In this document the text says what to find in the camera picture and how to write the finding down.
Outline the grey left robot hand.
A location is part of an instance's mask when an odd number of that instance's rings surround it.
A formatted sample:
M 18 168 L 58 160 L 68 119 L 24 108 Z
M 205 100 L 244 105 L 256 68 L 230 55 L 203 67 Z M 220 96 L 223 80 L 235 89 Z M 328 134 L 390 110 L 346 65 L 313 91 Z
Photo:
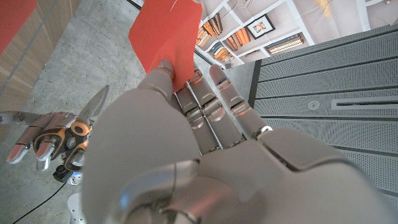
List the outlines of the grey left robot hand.
M 174 75 L 161 61 L 97 120 L 83 168 L 88 223 L 397 222 L 358 166 L 300 131 L 250 125 L 250 139 L 201 154 L 170 104 Z

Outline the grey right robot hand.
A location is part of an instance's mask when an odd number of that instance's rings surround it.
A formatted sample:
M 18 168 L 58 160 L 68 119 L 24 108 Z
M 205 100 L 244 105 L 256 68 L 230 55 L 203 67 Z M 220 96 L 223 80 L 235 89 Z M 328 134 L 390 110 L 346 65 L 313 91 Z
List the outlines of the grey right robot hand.
M 24 111 L 2 111 L 1 124 L 19 123 L 27 126 L 11 149 L 7 162 L 16 164 L 29 149 L 35 152 L 38 170 L 45 170 L 49 162 L 64 155 L 66 170 L 80 172 L 92 130 L 90 121 L 66 112 L 37 114 Z

